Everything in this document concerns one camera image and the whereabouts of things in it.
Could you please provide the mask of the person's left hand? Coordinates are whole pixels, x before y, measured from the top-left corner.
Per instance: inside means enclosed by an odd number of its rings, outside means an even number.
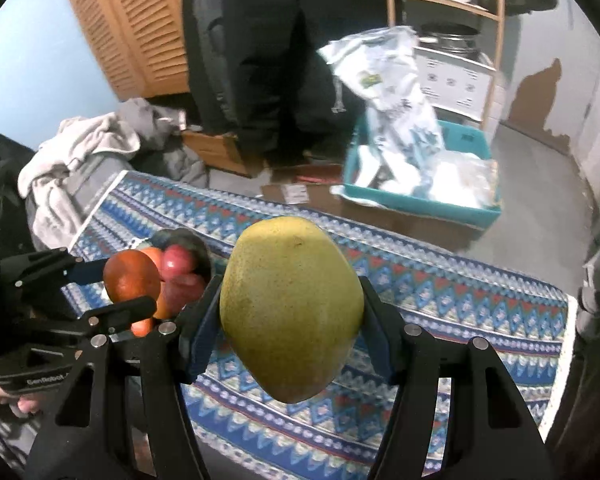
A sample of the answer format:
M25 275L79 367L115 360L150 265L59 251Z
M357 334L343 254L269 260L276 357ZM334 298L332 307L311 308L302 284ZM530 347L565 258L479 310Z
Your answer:
M45 410L47 404L44 393L27 393L14 396L0 387L0 405L8 405L18 418L28 418Z

